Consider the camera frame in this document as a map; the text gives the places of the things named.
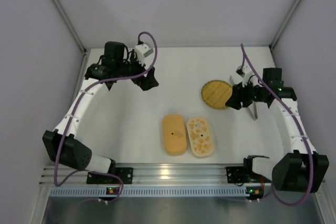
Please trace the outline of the metal food tongs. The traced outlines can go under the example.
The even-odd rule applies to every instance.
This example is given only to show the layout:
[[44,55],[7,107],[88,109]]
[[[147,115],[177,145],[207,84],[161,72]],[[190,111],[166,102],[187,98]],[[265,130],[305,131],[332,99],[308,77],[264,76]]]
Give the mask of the metal food tongs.
[[[235,85],[235,80],[233,76],[229,76],[229,83],[231,85]],[[254,121],[258,119],[256,102],[253,101],[252,104],[249,107],[246,107],[245,109],[247,110],[247,112],[249,113],[249,115]]]

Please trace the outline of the patterned beige lunch box lid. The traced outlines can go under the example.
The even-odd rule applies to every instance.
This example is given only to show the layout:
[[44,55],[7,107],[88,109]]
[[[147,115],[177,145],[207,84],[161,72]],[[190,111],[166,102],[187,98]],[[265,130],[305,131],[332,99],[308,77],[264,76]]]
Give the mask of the patterned beige lunch box lid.
[[215,150],[211,126],[206,118],[190,118],[186,129],[192,152],[206,153]]

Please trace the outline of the orange lunch box lid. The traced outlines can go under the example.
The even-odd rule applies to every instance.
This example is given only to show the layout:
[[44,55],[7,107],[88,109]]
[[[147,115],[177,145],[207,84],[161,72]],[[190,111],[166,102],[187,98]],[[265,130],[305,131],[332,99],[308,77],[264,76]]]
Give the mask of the orange lunch box lid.
[[181,115],[166,115],[162,120],[162,129],[165,149],[187,149],[185,124]]

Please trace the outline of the beige lunch box container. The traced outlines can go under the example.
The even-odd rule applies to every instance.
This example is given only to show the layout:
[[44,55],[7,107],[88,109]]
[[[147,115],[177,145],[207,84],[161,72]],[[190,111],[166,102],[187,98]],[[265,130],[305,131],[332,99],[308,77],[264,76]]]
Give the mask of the beige lunch box container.
[[206,158],[206,157],[210,157],[214,154],[214,151],[210,151],[210,152],[206,152],[206,153],[198,153],[198,152],[192,152],[193,156],[197,157],[197,158]]

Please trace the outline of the orange lunch box container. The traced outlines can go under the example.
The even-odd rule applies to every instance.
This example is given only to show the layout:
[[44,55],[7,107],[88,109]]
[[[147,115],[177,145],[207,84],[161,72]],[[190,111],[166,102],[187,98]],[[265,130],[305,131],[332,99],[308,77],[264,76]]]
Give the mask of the orange lunch box container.
[[167,155],[169,156],[179,156],[183,155],[186,152],[186,148],[181,150],[171,150],[171,149],[165,149]]

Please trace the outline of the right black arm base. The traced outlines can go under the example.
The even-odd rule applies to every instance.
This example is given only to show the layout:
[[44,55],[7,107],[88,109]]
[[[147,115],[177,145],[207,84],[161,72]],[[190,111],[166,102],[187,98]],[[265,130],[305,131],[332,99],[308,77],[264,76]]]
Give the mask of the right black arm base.
[[243,185],[246,183],[261,183],[261,179],[265,183],[271,181],[264,176],[256,174],[250,168],[243,166],[230,166],[226,167],[227,182],[229,184]]

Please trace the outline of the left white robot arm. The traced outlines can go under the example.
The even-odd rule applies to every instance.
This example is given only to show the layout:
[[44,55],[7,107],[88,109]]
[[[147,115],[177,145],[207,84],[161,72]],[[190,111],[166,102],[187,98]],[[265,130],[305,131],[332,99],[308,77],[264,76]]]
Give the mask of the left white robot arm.
[[100,100],[120,80],[131,80],[143,91],[159,85],[155,79],[154,65],[145,66],[145,58],[153,55],[157,60],[157,46],[138,41],[128,51],[125,44],[109,41],[97,63],[90,65],[81,88],[68,112],[52,131],[45,131],[43,143],[49,158],[55,163],[54,175],[59,165],[87,170],[99,174],[115,174],[116,163],[111,158],[94,154],[84,143],[85,130]]

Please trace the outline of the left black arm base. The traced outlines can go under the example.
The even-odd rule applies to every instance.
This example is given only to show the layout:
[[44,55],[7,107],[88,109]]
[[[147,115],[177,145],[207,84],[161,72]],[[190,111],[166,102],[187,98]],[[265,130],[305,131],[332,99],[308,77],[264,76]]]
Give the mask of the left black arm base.
[[[124,184],[132,184],[133,181],[133,168],[132,167],[117,167],[115,176],[119,177]],[[117,178],[107,176],[107,175],[98,175],[92,172],[88,173],[86,183],[88,185],[107,185],[107,184],[119,184]]]

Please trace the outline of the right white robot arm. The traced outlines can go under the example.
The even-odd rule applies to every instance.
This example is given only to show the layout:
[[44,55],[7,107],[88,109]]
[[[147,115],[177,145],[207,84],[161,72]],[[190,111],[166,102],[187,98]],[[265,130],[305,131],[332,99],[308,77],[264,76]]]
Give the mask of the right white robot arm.
[[236,110],[248,108],[255,102],[267,104],[272,114],[283,146],[283,158],[273,161],[265,156],[248,156],[244,161],[253,174],[272,181],[278,191],[306,192],[318,191],[329,160],[318,154],[303,127],[297,96],[291,87],[285,87],[282,69],[263,69],[262,81],[249,67],[240,67],[237,74],[242,82],[233,85],[232,96],[226,106]]

